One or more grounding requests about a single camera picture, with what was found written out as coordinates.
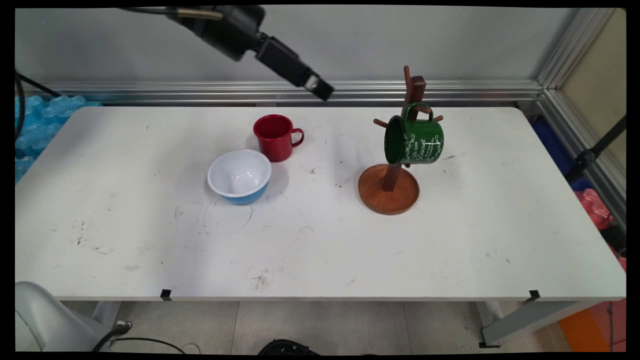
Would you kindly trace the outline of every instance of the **green mug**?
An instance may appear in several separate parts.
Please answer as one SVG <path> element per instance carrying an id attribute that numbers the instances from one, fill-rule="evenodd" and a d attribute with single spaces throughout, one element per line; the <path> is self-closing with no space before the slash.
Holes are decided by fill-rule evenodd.
<path id="1" fill-rule="evenodd" d="M 389 120 L 385 131 L 385 157 L 392 164 L 431 164 L 442 153 L 444 133 L 442 126 L 433 121 L 433 112 L 429 120 L 407 120 L 409 111 L 417 105 L 428 108 L 421 102 L 409 104 L 403 117 L 394 116 Z"/>

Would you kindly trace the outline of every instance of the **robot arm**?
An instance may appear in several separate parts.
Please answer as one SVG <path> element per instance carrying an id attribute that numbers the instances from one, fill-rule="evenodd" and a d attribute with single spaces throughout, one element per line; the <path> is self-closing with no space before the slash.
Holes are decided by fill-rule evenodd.
<path id="1" fill-rule="evenodd" d="M 326 101 L 333 87 L 320 78 L 298 54 L 275 37 L 259 30 L 265 16 L 259 5 L 167 6 L 165 9 L 123 8 L 124 10 L 162 13 L 191 30 L 197 37 L 223 54 L 239 61 L 247 50 L 294 86 Z"/>

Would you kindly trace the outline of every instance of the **mug handle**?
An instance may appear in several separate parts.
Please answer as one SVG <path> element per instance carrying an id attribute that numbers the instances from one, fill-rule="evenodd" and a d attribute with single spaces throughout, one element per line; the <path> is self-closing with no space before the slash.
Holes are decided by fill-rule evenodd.
<path id="1" fill-rule="evenodd" d="M 406 120 L 407 115 L 409 115 L 409 110 L 411 110 L 414 106 L 418 106 L 418 105 L 431 109 L 431 107 L 425 104 L 424 102 L 412 102 L 411 104 L 407 105 L 406 109 L 404 110 L 404 114 L 402 115 L 402 118 Z M 427 121 L 433 121 L 433 111 L 429 113 L 429 120 Z"/>
<path id="2" fill-rule="evenodd" d="M 293 130 L 291 130 L 291 133 L 292 133 L 292 134 L 293 134 L 293 133 L 300 133 L 300 134 L 302 134 L 302 137 L 300 138 L 300 140 L 298 140 L 297 142 L 292 143 L 292 144 L 291 144 L 291 147 L 296 147 L 296 146 L 300 145 L 300 144 L 302 143 L 302 140 L 304 140 L 304 139 L 305 139 L 305 132 L 304 132 L 304 131 L 302 131 L 302 129 L 293 129 Z"/>

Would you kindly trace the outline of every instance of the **gray floor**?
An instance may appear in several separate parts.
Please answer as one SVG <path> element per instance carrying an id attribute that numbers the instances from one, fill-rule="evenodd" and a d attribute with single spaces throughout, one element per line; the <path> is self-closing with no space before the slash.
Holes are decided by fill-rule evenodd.
<path id="1" fill-rule="evenodd" d="M 67 302 L 90 316 L 95 302 Z M 509 313 L 519 303 L 503 303 Z M 557 323 L 480 349 L 481 323 L 468 302 L 123 302 L 127 337 L 168 341 L 187 353 L 254 355 L 273 339 L 321 355 L 471 354 L 571 351 Z M 162 344 L 121 341 L 119 352 L 176 352 Z"/>

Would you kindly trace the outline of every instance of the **beige panel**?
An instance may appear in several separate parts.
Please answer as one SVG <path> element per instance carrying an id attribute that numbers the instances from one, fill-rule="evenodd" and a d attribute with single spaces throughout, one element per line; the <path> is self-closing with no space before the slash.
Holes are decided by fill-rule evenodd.
<path id="1" fill-rule="evenodd" d="M 617 8 L 584 54 L 562 92 L 597 138 L 627 113 L 627 13 Z M 609 146 L 627 169 L 627 132 Z"/>

